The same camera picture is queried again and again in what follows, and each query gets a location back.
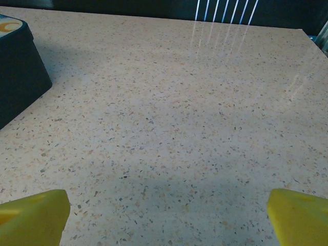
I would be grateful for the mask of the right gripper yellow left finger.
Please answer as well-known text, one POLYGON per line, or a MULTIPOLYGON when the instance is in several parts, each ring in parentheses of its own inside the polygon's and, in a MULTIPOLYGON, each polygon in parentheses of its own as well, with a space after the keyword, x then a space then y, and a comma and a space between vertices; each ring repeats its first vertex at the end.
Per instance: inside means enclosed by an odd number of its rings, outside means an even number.
POLYGON ((65 190, 1 204, 1 245, 59 245, 70 214, 65 190))

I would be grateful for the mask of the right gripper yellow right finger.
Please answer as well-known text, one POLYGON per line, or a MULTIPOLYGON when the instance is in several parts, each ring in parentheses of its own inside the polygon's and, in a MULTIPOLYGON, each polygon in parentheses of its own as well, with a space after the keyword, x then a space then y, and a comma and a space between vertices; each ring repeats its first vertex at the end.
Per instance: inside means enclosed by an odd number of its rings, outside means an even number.
POLYGON ((267 211, 280 245, 327 245, 327 199, 273 189, 267 211))

